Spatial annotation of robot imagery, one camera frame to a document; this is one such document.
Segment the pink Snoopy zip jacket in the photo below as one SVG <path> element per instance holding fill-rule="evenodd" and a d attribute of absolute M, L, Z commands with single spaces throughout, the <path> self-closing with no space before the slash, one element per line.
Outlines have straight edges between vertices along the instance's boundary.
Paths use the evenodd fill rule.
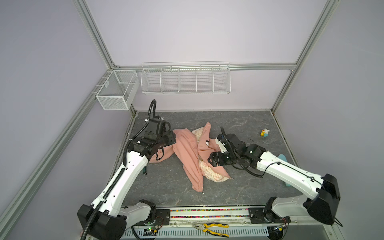
<path fill-rule="evenodd" d="M 188 129 L 176 129 L 176 143 L 159 150 L 150 159 L 150 163 L 160 163 L 173 154 L 183 164 L 183 169 L 192 183 L 196 192 L 203 192 L 204 178 L 216 183 L 230 180 L 231 177 L 224 167 L 213 167 L 208 163 L 211 153 L 219 152 L 220 148 L 215 139 L 210 138 L 211 124 L 190 131 Z"/>

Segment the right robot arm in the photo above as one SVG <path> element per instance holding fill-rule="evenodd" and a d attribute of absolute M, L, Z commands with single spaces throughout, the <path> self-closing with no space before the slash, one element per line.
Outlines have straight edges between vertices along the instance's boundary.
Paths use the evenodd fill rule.
<path fill-rule="evenodd" d="M 311 217 L 325 225 L 342 225 L 336 217 L 341 200 L 336 177 L 305 171 L 259 145 L 247 145 L 236 135 L 226 134 L 224 128 L 216 143 L 220 150 L 208 158 L 213 167 L 238 164 L 254 177 L 269 174 L 301 192 L 297 197 L 271 197 L 262 210 L 250 211 L 252 223 L 288 224 L 291 217 Z"/>

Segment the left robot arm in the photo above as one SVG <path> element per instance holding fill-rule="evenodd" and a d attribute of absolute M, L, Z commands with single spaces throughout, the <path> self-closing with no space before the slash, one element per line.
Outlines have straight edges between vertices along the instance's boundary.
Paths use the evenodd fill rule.
<path fill-rule="evenodd" d="M 119 240 L 137 223 L 156 222 L 156 204 L 146 200 L 128 207 L 126 213 L 121 214 L 123 202 L 143 168 L 152 157 L 161 160 L 165 147 L 177 142 L 170 123 L 156 114 L 156 106 L 157 101 L 152 100 L 145 125 L 125 145 L 119 170 L 90 205 L 82 205 L 78 210 L 82 240 L 88 236 L 98 240 Z"/>

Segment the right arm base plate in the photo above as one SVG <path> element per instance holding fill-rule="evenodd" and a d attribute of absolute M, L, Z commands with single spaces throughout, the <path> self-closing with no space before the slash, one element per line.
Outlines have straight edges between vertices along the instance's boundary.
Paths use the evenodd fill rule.
<path fill-rule="evenodd" d="M 252 224 L 290 224 L 289 216 L 282 218 L 274 214 L 272 211 L 267 211 L 262 207 L 248 208 L 249 216 Z"/>

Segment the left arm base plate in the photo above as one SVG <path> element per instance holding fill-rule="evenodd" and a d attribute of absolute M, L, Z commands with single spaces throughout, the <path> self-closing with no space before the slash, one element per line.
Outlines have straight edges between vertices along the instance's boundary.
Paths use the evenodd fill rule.
<path fill-rule="evenodd" d="M 156 209 L 151 211 L 149 217 L 144 221 L 146 225 L 168 226 L 171 219 L 170 209 Z"/>

